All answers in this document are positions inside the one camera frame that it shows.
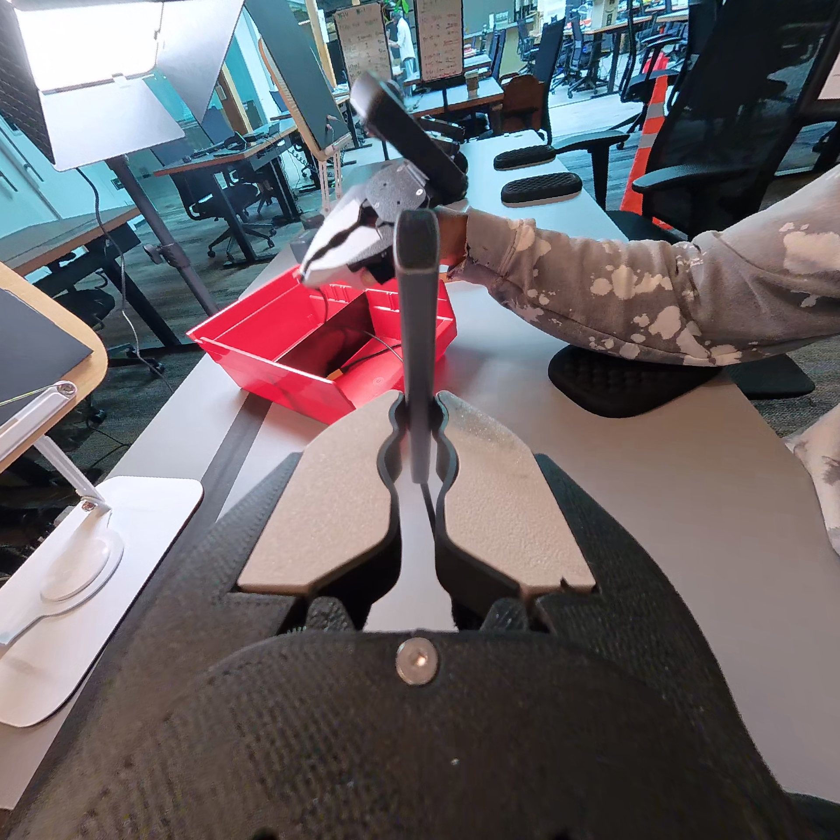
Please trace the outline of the wooden top standing desk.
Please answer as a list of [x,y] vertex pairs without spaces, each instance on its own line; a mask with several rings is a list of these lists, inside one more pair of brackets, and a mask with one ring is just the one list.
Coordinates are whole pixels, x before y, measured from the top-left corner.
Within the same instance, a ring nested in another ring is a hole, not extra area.
[[[277,233],[279,228],[300,221],[298,201],[280,159],[286,148],[284,139],[278,134],[260,142],[249,143],[239,135],[235,135],[234,139],[234,148],[220,145],[202,151],[193,150],[184,140],[155,145],[151,152],[161,168],[154,175],[168,177],[173,183],[173,175],[205,171],[215,174],[221,186],[250,183],[256,186],[259,193],[257,202],[248,208],[251,223],[273,224]],[[269,248],[265,240],[248,236],[244,248],[248,245],[253,247],[256,262],[250,265],[245,263],[239,246],[234,245],[231,253],[238,263],[231,265],[226,258],[224,267],[259,265],[272,260],[273,248]]]

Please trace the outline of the black cable orange plugs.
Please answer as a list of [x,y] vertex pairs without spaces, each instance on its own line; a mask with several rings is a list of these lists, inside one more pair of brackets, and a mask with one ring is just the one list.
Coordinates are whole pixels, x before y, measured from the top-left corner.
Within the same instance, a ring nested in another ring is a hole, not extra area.
[[377,334],[371,314],[371,296],[362,292],[342,308],[330,309],[337,304],[322,293],[324,320],[320,327],[318,350],[324,374],[331,381],[352,372],[363,362],[391,354],[402,360],[402,345]]

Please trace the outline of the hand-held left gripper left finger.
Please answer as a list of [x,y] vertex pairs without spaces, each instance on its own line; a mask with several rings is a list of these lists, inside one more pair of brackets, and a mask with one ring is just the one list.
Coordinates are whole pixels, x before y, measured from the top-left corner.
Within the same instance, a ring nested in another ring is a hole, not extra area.
[[303,450],[237,585],[314,595],[383,550],[399,524],[402,392],[385,392]]

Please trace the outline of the black light stand pole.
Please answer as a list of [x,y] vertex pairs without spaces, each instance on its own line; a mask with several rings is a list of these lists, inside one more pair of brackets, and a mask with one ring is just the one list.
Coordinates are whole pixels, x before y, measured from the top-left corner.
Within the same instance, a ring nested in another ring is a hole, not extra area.
[[137,178],[131,172],[125,155],[117,155],[105,160],[109,169],[119,178],[121,184],[140,210],[143,218],[159,241],[159,251],[163,261],[175,268],[181,278],[201,305],[205,313],[212,316],[219,311],[219,307],[203,280],[194,270],[183,247],[175,241],[171,231],[159,215],[151,199],[145,194]]

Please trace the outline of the grey usb hub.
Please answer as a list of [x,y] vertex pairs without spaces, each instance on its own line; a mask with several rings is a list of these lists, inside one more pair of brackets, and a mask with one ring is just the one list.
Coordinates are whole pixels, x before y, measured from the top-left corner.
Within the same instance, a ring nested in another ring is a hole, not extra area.
[[433,210],[403,211],[393,243],[403,351],[406,422],[414,483],[426,485],[431,462],[438,308],[438,221]]

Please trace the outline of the whiteboard with writing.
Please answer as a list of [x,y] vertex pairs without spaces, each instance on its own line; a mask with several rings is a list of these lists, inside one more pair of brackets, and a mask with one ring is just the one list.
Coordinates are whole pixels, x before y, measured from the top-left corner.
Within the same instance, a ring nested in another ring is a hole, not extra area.
[[348,82],[368,71],[381,81],[392,79],[391,52],[385,35],[382,4],[352,5],[333,14]]
[[464,12],[461,1],[415,1],[421,81],[450,82],[465,74]]

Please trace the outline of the orange traffic cone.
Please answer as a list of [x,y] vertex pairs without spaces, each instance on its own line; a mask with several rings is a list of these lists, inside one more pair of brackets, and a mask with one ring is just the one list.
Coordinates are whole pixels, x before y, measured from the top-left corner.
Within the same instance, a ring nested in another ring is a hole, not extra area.
[[658,77],[647,107],[642,135],[627,178],[623,200],[618,211],[612,214],[613,221],[627,238],[657,238],[670,240],[679,238],[673,227],[658,218],[642,215],[643,196],[634,190],[635,181],[646,174],[649,158],[658,132],[665,122],[665,102],[669,86],[668,76]]

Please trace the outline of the person's right forearm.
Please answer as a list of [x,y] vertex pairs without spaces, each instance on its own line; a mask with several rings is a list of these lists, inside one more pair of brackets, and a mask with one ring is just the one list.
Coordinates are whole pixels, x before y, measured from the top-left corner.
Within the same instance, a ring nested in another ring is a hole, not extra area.
[[470,209],[451,279],[561,341],[629,361],[725,366],[839,333],[839,167],[675,244],[576,238]]

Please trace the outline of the person's right hand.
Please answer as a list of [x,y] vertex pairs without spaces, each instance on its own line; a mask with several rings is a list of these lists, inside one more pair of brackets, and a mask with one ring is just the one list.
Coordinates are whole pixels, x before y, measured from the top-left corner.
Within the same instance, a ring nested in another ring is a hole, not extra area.
[[439,236],[439,263],[455,267],[466,257],[468,214],[439,206],[435,208]]

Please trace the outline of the black mesh office chair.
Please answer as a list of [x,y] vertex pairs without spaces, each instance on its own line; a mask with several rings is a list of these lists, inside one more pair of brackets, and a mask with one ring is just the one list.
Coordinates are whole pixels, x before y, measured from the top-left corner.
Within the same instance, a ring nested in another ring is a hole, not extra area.
[[756,213],[798,132],[838,121],[829,92],[839,3],[723,2],[658,130],[639,213],[608,212],[628,240],[670,244]]

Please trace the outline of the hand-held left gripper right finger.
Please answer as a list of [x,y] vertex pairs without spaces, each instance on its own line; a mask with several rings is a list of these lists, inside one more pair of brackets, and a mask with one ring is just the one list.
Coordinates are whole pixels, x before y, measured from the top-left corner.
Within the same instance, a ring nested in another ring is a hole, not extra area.
[[452,595],[591,592],[595,577],[538,461],[510,429],[451,392],[439,392],[438,453],[454,454],[438,501],[442,538],[465,556]]

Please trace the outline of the red plastic bin black divider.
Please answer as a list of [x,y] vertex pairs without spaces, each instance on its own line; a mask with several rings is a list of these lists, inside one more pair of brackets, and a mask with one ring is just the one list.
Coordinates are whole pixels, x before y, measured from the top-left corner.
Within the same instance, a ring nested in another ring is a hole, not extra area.
[[331,310],[367,292],[377,334],[402,344],[396,280],[368,290],[339,284],[314,290],[301,284],[298,267],[230,304],[187,336],[242,389],[332,424],[385,392],[401,391],[403,360],[387,354],[338,380],[327,379],[318,350],[323,292],[338,302]]

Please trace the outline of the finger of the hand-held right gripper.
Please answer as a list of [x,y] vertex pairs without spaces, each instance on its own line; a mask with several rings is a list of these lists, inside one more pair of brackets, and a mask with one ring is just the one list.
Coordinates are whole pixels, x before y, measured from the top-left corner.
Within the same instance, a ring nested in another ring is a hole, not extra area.
[[322,225],[300,265],[301,283],[308,288],[346,285],[351,288],[378,287],[370,266],[389,249],[389,229],[368,226],[334,228]]
[[372,215],[366,186],[352,186],[332,208],[314,236],[314,253],[363,254],[372,247]]

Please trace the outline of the studio light panel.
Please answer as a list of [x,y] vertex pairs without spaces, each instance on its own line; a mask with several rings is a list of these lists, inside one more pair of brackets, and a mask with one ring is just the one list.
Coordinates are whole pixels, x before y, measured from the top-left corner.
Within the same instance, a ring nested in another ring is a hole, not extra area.
[[203,119],[243,6],[2,1],[2,113],[58,172],[181,139],[145,79]]

